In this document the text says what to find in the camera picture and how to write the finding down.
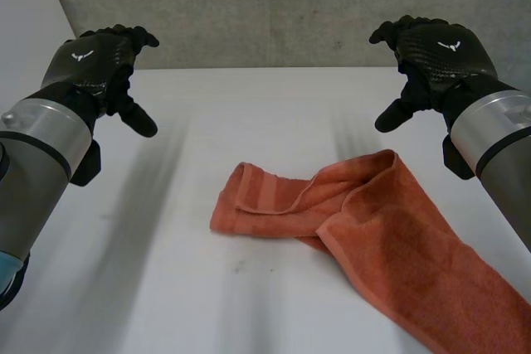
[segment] light blue part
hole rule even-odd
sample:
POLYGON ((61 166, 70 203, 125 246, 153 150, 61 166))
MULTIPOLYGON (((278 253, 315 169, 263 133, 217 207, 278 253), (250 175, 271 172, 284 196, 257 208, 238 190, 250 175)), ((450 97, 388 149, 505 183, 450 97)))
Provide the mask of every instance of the light blue part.
POLYGON ((0 293, 9 285, 15 274, 24 263, 14 256, 0 252, 0 293))

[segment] glove logo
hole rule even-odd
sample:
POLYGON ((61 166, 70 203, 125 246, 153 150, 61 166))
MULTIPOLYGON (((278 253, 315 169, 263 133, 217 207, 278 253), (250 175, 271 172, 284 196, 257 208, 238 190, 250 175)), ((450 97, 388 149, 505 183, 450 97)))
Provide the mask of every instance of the glove logo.
POLYGON ((90 56, 92 53, 94 53, 94 50, 91 50, 88 53, 83 54, 81 56, 76 56, 75 53, 72 53, 72 57, 74 57, 79 62, 79 61, 83 60, 84 58, 90 56))
POLYGON ((459 48, 461 42, 458 41, 455 45, 445 45, 444 43, 440 43, 439 41, 437 42, 437 45, 440 45, 440 46, 443 46, 443 47, 446 47, 447 49, 451 49, 452 51, 457 51, 457 49, 459 48))

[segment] gray concrete wall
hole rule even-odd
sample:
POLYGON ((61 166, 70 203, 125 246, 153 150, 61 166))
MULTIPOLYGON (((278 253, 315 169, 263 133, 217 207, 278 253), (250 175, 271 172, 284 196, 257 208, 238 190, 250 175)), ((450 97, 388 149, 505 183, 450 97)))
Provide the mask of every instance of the gray concrete wall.
POLYGON ((61 0, 76 33, 144 25, 162 45, 143 68, 394 65, 367 39, 386 19, 441 17, 473 29, 502 79, 531 86, 531 0, 61 0))

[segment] carbon fiber glove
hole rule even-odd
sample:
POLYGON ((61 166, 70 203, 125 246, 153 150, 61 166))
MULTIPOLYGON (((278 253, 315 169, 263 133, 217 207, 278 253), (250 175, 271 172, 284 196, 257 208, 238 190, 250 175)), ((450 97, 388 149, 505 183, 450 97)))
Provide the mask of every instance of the carbon fiber glove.
POLYGON ((496 70, 480 40, 469 29, 441 19, 404 16, 384 22, 370 37, 385 41, 394 51, 398 71, 407 75, 400 99, 376 120, 380 132, 390 132, 420 110, 443 112, 448 89, 472 75, 497 79, 496 70))
POLYGON ((157 125, 128 95, 136 56, 158 40, 142 27, 88 31, 59 48, 46 71, 41 89, 69 83, 95 99, 99 116, 118 113, 135 132, 152 137, 157 125))

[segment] white wall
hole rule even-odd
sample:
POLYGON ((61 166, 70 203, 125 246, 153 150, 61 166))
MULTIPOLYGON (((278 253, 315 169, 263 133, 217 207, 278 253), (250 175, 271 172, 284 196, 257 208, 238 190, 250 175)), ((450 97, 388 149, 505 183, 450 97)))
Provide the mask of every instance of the white wall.
POLYGON ((0 0, 0 112, 39 89, 55 50, 72 37, 58 0, 0 0))

